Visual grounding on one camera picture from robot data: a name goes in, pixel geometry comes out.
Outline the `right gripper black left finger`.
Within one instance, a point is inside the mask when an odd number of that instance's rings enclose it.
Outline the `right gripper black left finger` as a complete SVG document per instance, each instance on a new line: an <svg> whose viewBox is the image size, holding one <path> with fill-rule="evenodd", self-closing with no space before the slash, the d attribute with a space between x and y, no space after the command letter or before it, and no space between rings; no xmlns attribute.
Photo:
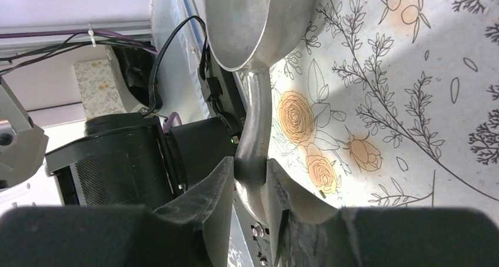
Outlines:
<svg viewBox="0 0 499 267"><path fill-rule="evenodd" d="M24 206L1 217L2 266L227 266L234 160L155 209Z"/></svg>

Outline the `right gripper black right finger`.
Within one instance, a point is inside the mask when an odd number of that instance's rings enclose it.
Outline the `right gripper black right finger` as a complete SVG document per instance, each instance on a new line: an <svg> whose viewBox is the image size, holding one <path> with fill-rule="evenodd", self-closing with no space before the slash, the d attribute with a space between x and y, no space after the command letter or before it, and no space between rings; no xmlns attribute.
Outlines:
<svg viewBox="0 0 499 267"><path fill-rule="evenodd" d="M461 208L341 208L267 162L275 266L497 266L498 228Z"/></svg>

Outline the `grey litter scoop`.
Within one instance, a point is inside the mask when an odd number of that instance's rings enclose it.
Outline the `grey litter scoop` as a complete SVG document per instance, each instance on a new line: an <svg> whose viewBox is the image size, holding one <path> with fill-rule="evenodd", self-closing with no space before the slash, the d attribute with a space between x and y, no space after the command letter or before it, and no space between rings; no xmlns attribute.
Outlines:
<svg viewBox="0 0 499 267"><path fill-rule="evenodd" d="M248 213L266 223L262 190L271 135L270 67L304 36L315 0L205 0L207 34L220 67L247 74L247 115L235 154L235 184Z"/></svg>

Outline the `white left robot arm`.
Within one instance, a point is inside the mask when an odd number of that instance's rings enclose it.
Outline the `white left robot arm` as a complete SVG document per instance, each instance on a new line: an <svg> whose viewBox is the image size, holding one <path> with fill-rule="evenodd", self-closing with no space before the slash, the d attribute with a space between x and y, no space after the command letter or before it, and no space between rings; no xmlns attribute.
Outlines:
<svg viewBox="0 0 499 267"><path fill-rule="evenodd" d="M1 191L21 185L44 166L66 205L155 209L233 156L241 132L242 124L228 112L177 126L137 112L109 114L87 121L82 138L47 151L44 130L2 81Z"/></svg>

